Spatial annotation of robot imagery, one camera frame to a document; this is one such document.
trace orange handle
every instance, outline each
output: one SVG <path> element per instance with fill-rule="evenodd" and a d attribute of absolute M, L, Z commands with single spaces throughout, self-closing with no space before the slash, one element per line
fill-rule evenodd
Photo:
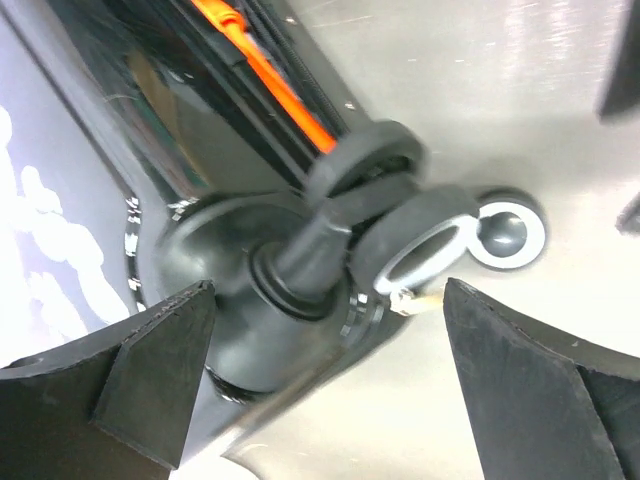
<path fill-rule="evenodd" d="M 240 50 L 260 80 L 278 100 L 318 150 L 329 153 L 336 141 L 298 100 L 289 85 L 271 66 L 258 47 L 246 35 L 242 15 L 222 0 L 191 0 L 220 33 L 224 34 Z"/>

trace white ring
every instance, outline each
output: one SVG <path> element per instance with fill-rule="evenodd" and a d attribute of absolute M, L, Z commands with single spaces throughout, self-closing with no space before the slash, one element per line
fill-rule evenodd
<path fill-rule="evenodd" d="M 471 215 L 459 215 L 435 226 L 420 238 L 414 240 L 402 252 L 393 257 L 378 274 L 373 282 L 373 288 L 380 295 L 391 295 L 404 289 L 413 289 L 424 285 L 442 271 L 449 268 L 462 257 L 469 246 L 469 242 L 477 238 L 478 219 Z M 447 244 L 436 253 L 425 259 L 410 272 L 395 280 L 389 279 L 391 271 L 411 252 L 429 241 L 437 234 L 455 228 L 456 233 Z"/>
<path fill-rule="evenodd" d="M 513 202 L 494 202 L 480 207 L 481 220 L 499 213 L 512 213 L 522 220 L 527 229 L 527 237 L 523 247 L 508 257 L 497 257 L 487 251 L 476 235 L 469 242 L 469 253 L 480 263 L 500 270 L 522 268 L 533 262 L 542 253 L 547 243 L 547 231 L 540 216 L 529 207 Z"/>

